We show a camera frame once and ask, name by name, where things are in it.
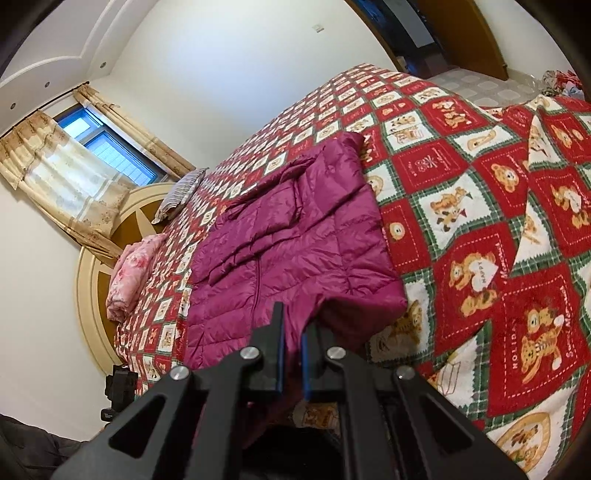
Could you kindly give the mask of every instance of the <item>metal screw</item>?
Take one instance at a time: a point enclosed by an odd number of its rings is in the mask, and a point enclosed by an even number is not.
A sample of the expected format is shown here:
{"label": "metal screw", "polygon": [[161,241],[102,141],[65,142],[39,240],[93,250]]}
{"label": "metal screw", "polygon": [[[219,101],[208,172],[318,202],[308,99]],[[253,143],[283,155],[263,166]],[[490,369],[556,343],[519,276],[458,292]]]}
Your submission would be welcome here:
{"label": "metal screw", "polygon": [[326,355],[331,360],[341,360],[347,355],[347,351],[341,346],[332,346],[326,351]]}
{"label": "metal screw", "polygon": [[246,346],[240,350],[240,356],[244,360],[254,360],[261,354],[261,351],[255,346]]}
{"label": "metal screw", "polygon": [[184,365],[177,365],[170,371],[170,376],[173,380],[184,380],[189,376],[191,371]]}
{"label": "metal screw", "polygon": [[412,380],[414,378],[414,368],[403,365],[396,369],[396,375],[400,380]]}

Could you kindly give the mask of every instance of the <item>striped pillow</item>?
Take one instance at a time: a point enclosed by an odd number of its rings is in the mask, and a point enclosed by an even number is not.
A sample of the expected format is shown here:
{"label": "striped pillow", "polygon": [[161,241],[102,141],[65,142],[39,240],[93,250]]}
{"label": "striped pillow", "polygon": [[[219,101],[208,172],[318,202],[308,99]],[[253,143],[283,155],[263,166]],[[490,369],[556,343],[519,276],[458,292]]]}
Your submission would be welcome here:
{"label": "striped pillow", "polygon": [[190,171],[182,179],[174,184],[170,192],[167,193],[160,204],[156,217],[152,223],[160,223],[164,220],[172,220],[183,207],[189,202],[193,193],[199,188],[205,178],[207,168],[198,168]]}

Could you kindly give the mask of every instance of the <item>red patchwork quilt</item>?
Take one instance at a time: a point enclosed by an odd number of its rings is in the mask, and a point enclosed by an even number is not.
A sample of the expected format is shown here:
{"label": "red patchwork quilt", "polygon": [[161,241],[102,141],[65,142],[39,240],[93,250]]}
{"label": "red patchwork quilt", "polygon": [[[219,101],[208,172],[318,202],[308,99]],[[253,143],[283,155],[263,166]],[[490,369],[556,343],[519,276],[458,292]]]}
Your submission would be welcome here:
{"label": "red patchwork quilt", "polygon": [[[209,175],[168,227],[118,354],[145,391],[183,357],[189,264],[227,204],[340,131],[362,156],[409,309],[368,358],[413,364],[532,479],[591,406],[591,105],[538,97],[485,111],[429,82],[352,68],[289,107]],[[332,405],[296,407],[334,428]]]}

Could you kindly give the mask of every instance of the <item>magenta puffer jacket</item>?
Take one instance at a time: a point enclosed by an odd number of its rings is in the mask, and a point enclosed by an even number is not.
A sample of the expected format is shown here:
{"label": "magenta puffer jacket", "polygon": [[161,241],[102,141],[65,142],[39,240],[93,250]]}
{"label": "magenta puffer jacket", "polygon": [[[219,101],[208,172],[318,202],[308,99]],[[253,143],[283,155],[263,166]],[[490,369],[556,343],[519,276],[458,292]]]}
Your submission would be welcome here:
{"label": "magenta puffer jacket", "polygon": [[218,217],[191,263],[188,367],[246,346],[276,301],[285,304],[288,366],[314,316],[355,349],[405,313],[362,144],[345,133],[315,146]]}

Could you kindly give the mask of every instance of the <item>doorway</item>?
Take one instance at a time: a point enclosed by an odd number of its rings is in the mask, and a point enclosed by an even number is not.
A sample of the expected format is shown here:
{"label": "doorway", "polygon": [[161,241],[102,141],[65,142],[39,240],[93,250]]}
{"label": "doorway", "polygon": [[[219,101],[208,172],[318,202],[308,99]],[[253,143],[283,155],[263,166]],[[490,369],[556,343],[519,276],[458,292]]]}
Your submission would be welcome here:
{"label": "doorway", "polygon": [[460,67],[508,79],[495,37],[473,0],[347,1],[415,76],[428,79]]}

